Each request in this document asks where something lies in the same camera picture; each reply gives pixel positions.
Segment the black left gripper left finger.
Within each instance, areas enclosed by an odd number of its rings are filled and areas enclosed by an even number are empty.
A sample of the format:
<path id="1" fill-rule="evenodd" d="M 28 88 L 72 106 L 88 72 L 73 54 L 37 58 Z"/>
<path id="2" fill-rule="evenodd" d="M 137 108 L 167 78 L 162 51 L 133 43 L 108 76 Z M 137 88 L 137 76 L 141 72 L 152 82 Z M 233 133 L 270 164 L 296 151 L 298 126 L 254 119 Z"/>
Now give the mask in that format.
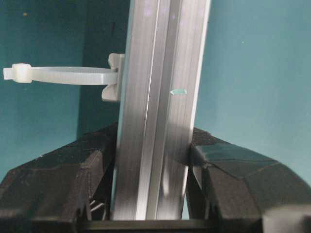
<path id="1" fill-rule="evenodd" d="M 0 184 L 3 233 L 76 233 L 109 219 L 117 124 L 9 170 Z"/>

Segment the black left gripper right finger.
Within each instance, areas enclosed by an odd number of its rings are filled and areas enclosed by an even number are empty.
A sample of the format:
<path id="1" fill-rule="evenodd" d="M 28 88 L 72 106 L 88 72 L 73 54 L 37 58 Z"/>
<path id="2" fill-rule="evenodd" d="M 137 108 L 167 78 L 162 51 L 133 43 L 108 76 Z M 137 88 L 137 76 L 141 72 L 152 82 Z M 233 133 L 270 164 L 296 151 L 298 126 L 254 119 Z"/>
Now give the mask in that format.
<path id="1" fill-rule="evenodd" d="M 311 188 L 281 162 L 194 129 L 186 186 L 190 218 L 219 233 L 311 230 Z"/>

